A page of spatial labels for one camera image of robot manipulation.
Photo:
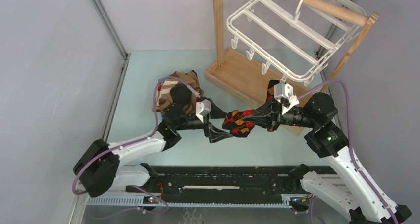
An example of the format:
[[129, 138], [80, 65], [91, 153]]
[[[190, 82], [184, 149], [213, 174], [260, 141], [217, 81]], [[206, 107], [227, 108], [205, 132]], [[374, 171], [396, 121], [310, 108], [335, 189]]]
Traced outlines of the red black argyle sock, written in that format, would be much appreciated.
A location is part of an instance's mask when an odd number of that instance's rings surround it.
[[279, 80], [270, 80], [267, 86], [266, 101], [270, 101], [274, 96], [274, 86], [279, 84]]

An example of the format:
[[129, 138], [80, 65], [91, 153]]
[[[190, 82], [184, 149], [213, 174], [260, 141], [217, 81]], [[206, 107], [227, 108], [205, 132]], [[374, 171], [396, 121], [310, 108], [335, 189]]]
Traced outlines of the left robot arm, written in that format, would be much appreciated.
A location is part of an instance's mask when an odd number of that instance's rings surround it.
[[205, 98], [196, 105], [193, 114], [186, 114], [180, 104], [171, 104], [162, 113], [161, 123], [149, 134], [113, 143], [95, 140], [73, 168], [76, 182], [81, 183], [84, 193], [90, 197], [124, 186], [138, 186], [144, 192], [152, 192], [157, 185], [152, 169], [146, 163], [132, 166], [131, 161], [174, 147], [181, 140], [179, 130], [200, 129], [210, 143], [233, 136], [210, 122], [214, 114], [221, 118], [226, 115], [211, 99]]

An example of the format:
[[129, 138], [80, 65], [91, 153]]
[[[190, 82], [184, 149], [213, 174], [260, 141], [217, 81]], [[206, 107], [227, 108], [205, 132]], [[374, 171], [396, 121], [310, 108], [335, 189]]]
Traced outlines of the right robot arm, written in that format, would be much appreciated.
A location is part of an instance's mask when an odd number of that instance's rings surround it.
[[332, 122], [338, 113], [332, 97], [313, 94], [303, 107], [283, 112], [282, 105], [271, 98], [243, 120], [268, 131], [279, 125], [311, 128], [304, 136], [307, 145], [338, 174], [349, 193], [324, 181], [315, 171], [301, 164], [290, 172], [288, 187], [294, 193], [309, 192], [344, 216], [351, 224], [400, 224], [412, 214], [402, 204], [396, 204], [376, 184], [364, 169], [344, 132]]

